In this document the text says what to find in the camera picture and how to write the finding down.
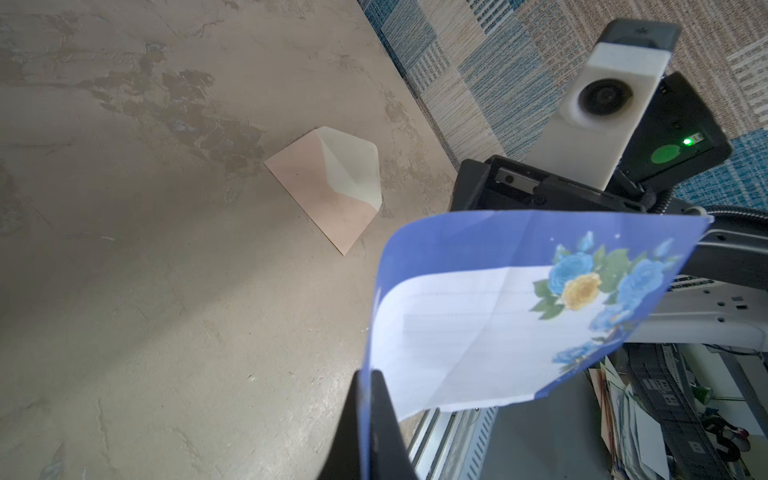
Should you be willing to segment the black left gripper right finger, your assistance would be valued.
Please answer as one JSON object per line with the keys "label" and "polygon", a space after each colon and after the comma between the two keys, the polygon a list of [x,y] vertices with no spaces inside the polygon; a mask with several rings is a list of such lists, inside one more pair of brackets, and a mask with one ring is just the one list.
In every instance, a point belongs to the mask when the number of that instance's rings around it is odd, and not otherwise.
{"label": "black left gripper right finger", "polygon": [[371,372],[369,478],[417,480],[383,374]]}

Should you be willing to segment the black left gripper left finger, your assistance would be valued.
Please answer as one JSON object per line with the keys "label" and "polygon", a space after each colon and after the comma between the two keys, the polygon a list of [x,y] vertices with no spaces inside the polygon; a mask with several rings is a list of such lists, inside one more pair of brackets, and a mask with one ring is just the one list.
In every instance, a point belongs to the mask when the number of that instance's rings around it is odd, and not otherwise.
{"label": "black left gripper left finger", "polygon": [[356,371],[341,412],[329,453],[317,480],[360,480],[359,420],[357,413],[359,372]]}

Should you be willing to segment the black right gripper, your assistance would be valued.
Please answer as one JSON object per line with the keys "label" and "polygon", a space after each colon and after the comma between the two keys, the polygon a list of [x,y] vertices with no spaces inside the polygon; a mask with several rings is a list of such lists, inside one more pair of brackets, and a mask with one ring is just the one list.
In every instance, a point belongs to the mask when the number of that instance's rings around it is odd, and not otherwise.
{"label": "black right gripper", "polygon": [[641,204],[494,155],[461,162],[449,210],[645,213]]}

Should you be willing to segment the blue floral letter paper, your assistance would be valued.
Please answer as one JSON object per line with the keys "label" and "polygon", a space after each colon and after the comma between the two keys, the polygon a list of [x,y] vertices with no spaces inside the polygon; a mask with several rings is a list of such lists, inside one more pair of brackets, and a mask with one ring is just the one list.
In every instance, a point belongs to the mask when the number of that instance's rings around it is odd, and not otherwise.
{"label": "blue floral letter paper", "polygon": [[361,368],[397,420],[546,396],[655,310],[708,216],[542,210],[424,218],[386,243]]}

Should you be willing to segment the pink envelope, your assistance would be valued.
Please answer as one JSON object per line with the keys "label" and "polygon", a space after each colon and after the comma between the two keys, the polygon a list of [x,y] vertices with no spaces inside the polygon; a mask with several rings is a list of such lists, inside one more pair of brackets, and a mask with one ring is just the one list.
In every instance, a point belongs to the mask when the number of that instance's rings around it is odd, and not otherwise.
{"label": "pink envelope", "polygon": [[343,255],[381,208],[378,149],[354,135],[323,126],[264,165]]}

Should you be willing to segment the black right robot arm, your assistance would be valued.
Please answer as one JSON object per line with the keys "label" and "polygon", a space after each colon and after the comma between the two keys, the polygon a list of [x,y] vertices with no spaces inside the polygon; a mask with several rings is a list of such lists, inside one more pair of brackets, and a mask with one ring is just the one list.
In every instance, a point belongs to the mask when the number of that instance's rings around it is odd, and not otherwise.
{"label": "black right robot arm", "polygon": [[460,165],[450,208],[618,211],[713,218],[635,343],[707,344],[767,351],[767,214],[698,206],[679,183],[722,164],[732,146],[679,73],[665,76],[604,191],[494,155]]}

